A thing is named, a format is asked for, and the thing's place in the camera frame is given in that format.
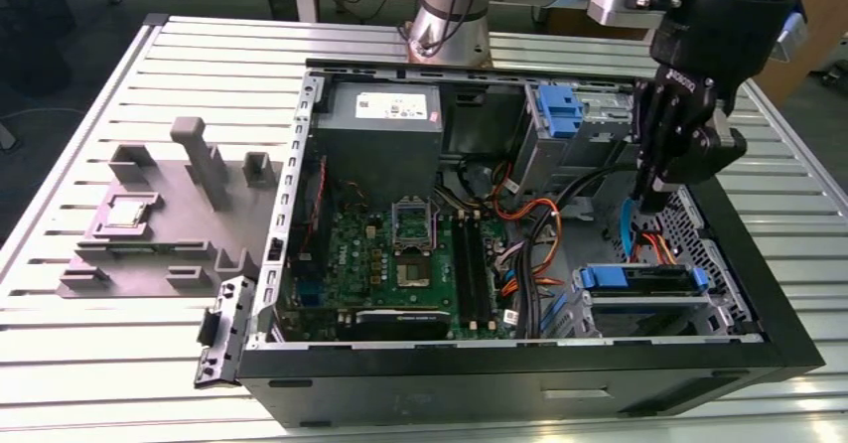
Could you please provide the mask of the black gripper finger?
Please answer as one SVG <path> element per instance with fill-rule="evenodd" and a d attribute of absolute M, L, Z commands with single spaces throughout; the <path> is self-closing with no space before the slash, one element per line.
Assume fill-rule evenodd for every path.
<path fill-rule="evenodd" d="M 678 87 L 664 78 L 640 81 L 634 99 L 634 133 L 639 153 L 631 198 L 643 215 L 655 215 L 666 209 L 671 194 L 678 190 L 678 133 L 674 124 Z"/>
<path fill-rule="evenodd" d="M 652 212 L 667 207 L 674 193 L 710 180 L 747 152 L 731 127 L 724 102 L 704 85 L 687 90 L 670 79 L 655 86 L 652 103 Z"/>

